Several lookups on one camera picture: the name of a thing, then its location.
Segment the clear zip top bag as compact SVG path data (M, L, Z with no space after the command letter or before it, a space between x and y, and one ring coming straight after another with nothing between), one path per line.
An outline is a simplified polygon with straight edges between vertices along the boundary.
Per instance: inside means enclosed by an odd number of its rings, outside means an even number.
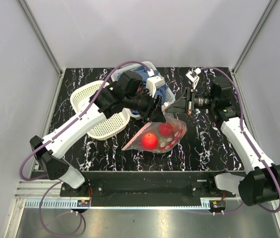
M169 103L164 103L162 106L162 111L165 116L166 122L172 124L173 133L169 137L177 138L178 143L184 137L187 132L187 125L184 121L174 118L174 116L170 113L166 113L165 109L169 105ZM153 132L157 135L157 137L162 137L158 132L158 127L161 122L148 122L146 123L135 135L134 137L122 148L123 151L127 150L138 150L138 151L147 151L152 153L157 153L153 150L145 150L141 145L141 137L147 132Z

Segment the red fake apple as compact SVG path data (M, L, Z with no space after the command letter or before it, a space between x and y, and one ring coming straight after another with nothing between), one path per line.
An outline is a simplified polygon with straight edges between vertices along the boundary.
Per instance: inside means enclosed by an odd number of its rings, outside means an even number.
M140 142L145 150L153 150L158 146L158 137L153 132L147 132L141 137Z

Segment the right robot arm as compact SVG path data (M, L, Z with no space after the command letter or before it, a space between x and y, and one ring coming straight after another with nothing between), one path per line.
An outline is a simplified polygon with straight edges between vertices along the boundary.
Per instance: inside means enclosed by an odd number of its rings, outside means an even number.
M216 77L211 83L210 93L196 93L187 88L173 104L165 105L167 113L190 115L193 110L207 109L212 122L232 144L242 160L244 177L224 172L207 183L207 192L219 196L223 191L239 195L247 206L263 206L265 202L278 200L280 211L280 165L275 164L260 148L250 134L242 108L231 103L233 81L228 77Z

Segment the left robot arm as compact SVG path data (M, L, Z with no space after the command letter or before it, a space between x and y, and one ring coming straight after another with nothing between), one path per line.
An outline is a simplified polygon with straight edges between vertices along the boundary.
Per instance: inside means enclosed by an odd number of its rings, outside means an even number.
M38 161L50 180L68 184L77 196L88 192L88 184L82 173L63 160L65 153L87 132L109 119L122 109L138 111L147 121L164 122L161 97L155 92L165 84L164 78L150 70L145 88L139 89L142 77L132 71L122 73L111 84L103 81L100 88L87 100L86 108L78 111L54 132L30 140L32 156Z

